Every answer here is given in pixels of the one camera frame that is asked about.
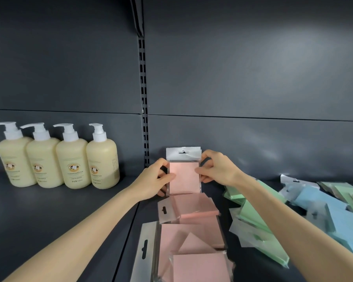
finger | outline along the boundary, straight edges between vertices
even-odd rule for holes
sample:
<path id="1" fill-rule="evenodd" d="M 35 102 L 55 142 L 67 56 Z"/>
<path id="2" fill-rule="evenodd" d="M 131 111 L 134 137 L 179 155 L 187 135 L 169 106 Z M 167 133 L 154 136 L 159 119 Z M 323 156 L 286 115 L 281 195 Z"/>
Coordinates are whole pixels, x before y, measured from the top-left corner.
<path id="1" fill-rule="evenodd" d="M 167 183 L 169 183 L 171 180 L 173 180 L 176 177 L 176 175 L 174 173 L 169 173 L 166 174 L 165 176 L 162 176 L 160 179 L 158 179 L 158 181 L 163 185 L 166 185 Z"/>
<path id="2" fill-rule="evenodd" d="M 169 167 L 169 162 L 164 158 L 160 158 L 149 167 L 160 169 L 162 166 Z"/>
<path id="3" fill-rule="evenodd" d="M 202 182 L 203 182 L 203 183 L 209 183 L 209 182 L 211 182 L 211 181 L 213 181 L 213 178 L 207 177 L 207 178 L 205 178 L 204 181 L 202 181 Z"/>
<path id="4" fill-rule="evenodd" d="M 206 151 L 204 151 L 204 152 L 201 154 L 201 161 L 204 161 L 204 159 L 207 158 L 207 157 L 212 158 L 212 156 L 214 156 L 216 153 L 217 153 L 216 151 L 207 149 Z"/>
<path id="5" fill-rule="evenodd" d="M 211 177 L 212 168 L 197 167 L 197 168 L 195 168 L 195 172 L 200 175 L 207 175 L 207 176 Z"/>
<path id="6" fill-rule="evenodd" d="M 202 166 L 204 168 L 210 168 L 213 167 L 213 160 L 208 160 L 206 163 L 204 163 L 204 165 Z"/>
<path id="7" fill-rule="evenodd" d="M 158 177 L 162 177 L 162 176 L 164 176 L 164 175 L 166 175 L 165 171 L 163 171 L 162 169 L 160 169 L 160 170 L 158 171 Z"/>
<path id="8" fill-rule="evenodd" d="M 162 192 L 161 190 L 158 191 L 157 195 L 160 197 L 165 197 L 165 193 Z"/>

circular logo on bottle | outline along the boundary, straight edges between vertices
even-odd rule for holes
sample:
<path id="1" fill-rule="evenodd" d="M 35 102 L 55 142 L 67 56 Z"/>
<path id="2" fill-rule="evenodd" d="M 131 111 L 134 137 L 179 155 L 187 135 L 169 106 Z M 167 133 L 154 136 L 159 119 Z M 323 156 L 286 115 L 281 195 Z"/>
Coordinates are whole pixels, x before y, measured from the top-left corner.
<path id="1" fill-rule="evenodd" d="M 78 163 L 71 163 L 68 165 L 68 170 L 70 172 L 77 172 L 80 169 L 80 165 Z"/>
<path id="2" fill-rule="evenodd" d="M 90 171 L 92 174 L 97 174 L 98 173 L 98 167 L 97 166 L 90 166 Z"/>
<path id="3" fill-rule="evenodd" d="M 34 164 L 33 164 L 33 170 L 34 170 L 35 172 L 42 172 L 42 171 L 43 171 L 43 166 L 40 165 L 40 164 L 38 164 L 38 163 L 34 163 Z"/>
<path id="4" fill-rule="evenodd" d="M 5 170 L 14 170 L 16 165 L 13 162 L 7 161 L 4 163 Z"/>

pump bottle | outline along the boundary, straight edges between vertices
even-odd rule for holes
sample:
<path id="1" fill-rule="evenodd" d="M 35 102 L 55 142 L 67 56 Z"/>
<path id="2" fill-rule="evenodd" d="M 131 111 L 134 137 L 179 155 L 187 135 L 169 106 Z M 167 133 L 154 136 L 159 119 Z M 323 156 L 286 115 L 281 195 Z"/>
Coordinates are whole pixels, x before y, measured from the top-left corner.
<path id="1" fill-rule="evenodd" d="M 63 138 L 56 146 L 64 183 L 71 189 L 80 189 L 91 183 L 86 146 L 88 142 L 79 138 L 73 124 L 56 124 L 64 127 Z"/>
<path id="2" fill-rule="evenodd" d="M 5 138 L 0 142 L 0 159 L 12 185 L 27 187 L 36 184 L 32 166 L 26 154 L 26 146 L 32 138 L 22 135 L 16 122 L 2 122 Z"/>
<path id="3" fill-rule="evenodd" d="M 91 181 L 98 189 L 108 189 L 120 179 L 116 144 L 107 138 L 102 124 L 89 125 L 94 127 L 93 141 L 86 147 Z"/>
<path id="4" fill-rule="evenodd" d="M 27 124 L 21 128 L 34 127 L 34 141 L 26 147 L 27 155 L 38 184 L 43 188 L 54 188 L 64 183 L 56 156 L 57 138 L 50 137 L 44 123 Z"/>

